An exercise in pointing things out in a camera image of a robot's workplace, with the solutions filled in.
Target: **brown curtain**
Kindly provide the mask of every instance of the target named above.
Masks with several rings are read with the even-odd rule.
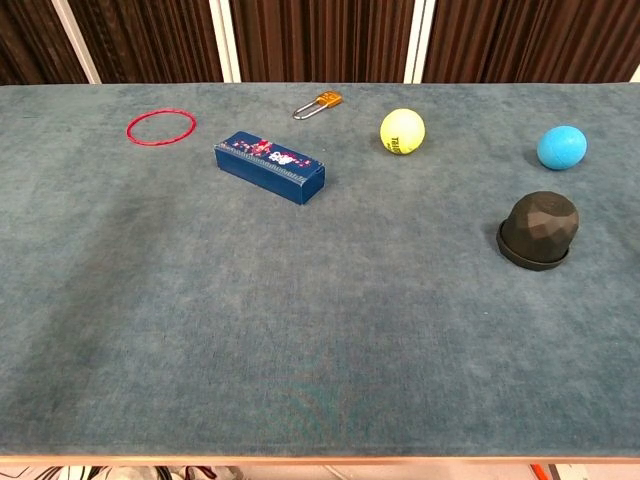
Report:
[[[51,0],[0,0],[0,83],[87,83]]]
[[[413,0],[231,0],[252,82],[401,82]]]
[[[627,82],[637,0],[439,0],[424,82]]]
[[[220,82],[208,0],[69,0],[103,83]]]

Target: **blue rectangular box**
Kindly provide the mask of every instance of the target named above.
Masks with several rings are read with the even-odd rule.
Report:
[[[214,147],[218,168],[297,204],[324,186],[324,164],[247,132]]]

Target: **red rubber band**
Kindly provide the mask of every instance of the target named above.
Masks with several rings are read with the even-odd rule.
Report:
[[[161,113],[176,113],[178,115],[182,115],[183,117],[187,117],[189,120],[191,120],[191,126],[182,135],[169,138],[168,140],[159,140],[157,142],[145,142],[133,136],[133,133],[131,133],[131,131],[133,130],[133,127],[135,127],[140,120],[144,120],[145,118],[153,117],[154,115],[159,115]],[[127,138],[131,140],[133,143],[137,143],[138,145],[143,145],[145,147],[158,147],[160,145],[169,145],[171,143],[179,142],[183,138],[187,138],[189,135],[191,135],[191,133],[193,133],[195,129],[196,129],[196,117],[194,117],[192,113],[189,113],[186,110],[179,110],[177,108],[161,108],[159,110],[152,110],[151,112],[143,113],[139,117],[136,117],[133,120],[131,120],[131,123],[127,127]]]

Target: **gray felt tablecloth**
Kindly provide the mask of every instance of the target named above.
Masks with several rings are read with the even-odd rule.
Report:
[[[160,107],[193,135],[129,142]],[[428,129],[406,157],[378,137],[397,107]],[[0,454],[639,456],[639,107],[627,84],[0,88]],[[558,124],[589,140],[564,172],[535,156]],[[325,188],[219,170],[237,130]],[[580,212],[547,272],[495,244],[535,190]]]

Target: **blue ball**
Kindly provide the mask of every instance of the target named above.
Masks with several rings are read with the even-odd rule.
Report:
[[[587,153],[587,137],[576,127],[562,125],[545,133],[538,142],[538,158],[551,170],[566,170]]]

